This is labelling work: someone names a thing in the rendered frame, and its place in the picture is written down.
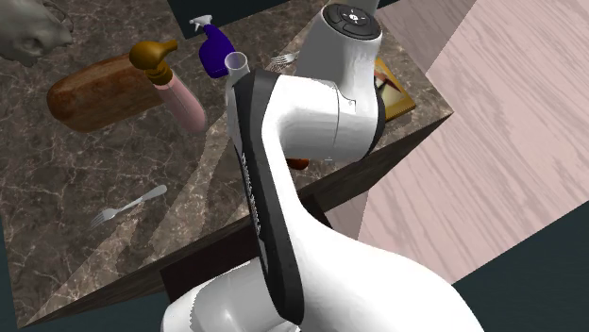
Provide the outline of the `silver fork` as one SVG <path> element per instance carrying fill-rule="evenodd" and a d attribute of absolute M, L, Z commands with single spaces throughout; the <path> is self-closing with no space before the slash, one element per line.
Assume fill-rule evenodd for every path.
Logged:
<path fill-rule="evenodd" d="M 288 65 L 288 64 L 293 63 L 294 61 L 297 60 L 298 54 L 299 54 L 299 52 L 293 52 L 290 54 L 285 54 L 285 55 L 271 58 L 270 65 L 271 66 L 273 66 L 273 65 L 277 65 L 277 66 Z"/>
<path fill-rule="evenodd" d="M 145 193 L 141 197 L 133 200 L 132 202 L 124 205 L 123 207 L 119 208 L 106 208 L 99 212 L 91 221 L 91 229 L 96 228 L 97 226 L 101 225 L 103 222 L 113 219 L 119 212 L 125 211 L 130 208 L 134 208 L 135 206 L 139 205 L 140 203 L 150 200 L 152 198 L 158 197 L 163 195 L 167 192 L 167 187 L 165 185 L 159 185 L 156 188 L 150 190 L 149 192 Z"/>

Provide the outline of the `yellow framed picture book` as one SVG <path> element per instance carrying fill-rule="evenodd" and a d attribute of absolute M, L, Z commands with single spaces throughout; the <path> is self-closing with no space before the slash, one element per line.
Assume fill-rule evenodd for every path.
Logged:
<path fill-rule="evenodd" d="M 375 61 L 374 80 L 385 106 L 385 119 L 391 121 L 415 109 L 415 103 L 381 58 Z"/>

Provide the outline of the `pink bottle with brass pump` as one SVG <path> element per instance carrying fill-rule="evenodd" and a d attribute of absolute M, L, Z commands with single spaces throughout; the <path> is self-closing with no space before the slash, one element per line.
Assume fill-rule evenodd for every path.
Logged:
<path fill-rule="evenodd" d="M 190 133 L 207 124 L 206 112 L 192 91 L 174 73 L 165 57 L 177 50 L 177 41 L 140 41 L 130 50 L 131 64 L 142 70 L 178 123 Z"/>

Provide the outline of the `blue spray bottle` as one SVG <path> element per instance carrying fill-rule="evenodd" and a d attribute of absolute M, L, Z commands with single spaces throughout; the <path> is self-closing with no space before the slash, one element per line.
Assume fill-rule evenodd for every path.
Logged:
<path fill-rule="evenodd" d="M 205 72 L 210 78 L 220 78 L 228 74 L 225 58 L 235 49 L 229 38 L 211 20 L 211 15 L 202 15 L 192 18 L 189 23 L 194 25 L 194 31 L 201 27 L 207 37 L 198 51 Z"/>

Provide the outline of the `brown bread loaf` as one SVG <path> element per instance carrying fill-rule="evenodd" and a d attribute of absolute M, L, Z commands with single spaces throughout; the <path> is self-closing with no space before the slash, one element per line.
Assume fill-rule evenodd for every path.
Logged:
<path fill-rule="evenodd" d="M 88 133 L 162 104 L 143 71 L 127 54 L 108 58 L 68 75 L 47 93 L 53 117 L 77 132 Z"/>

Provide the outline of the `grey stone figure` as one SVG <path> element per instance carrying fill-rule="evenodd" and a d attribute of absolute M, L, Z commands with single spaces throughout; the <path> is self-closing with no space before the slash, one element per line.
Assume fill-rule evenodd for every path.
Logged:
<path fill-rule="evenodd" d="M 32 67 L 73 43 L 74 24 L 52 0 L 0 0 L 0 58 Z"/>

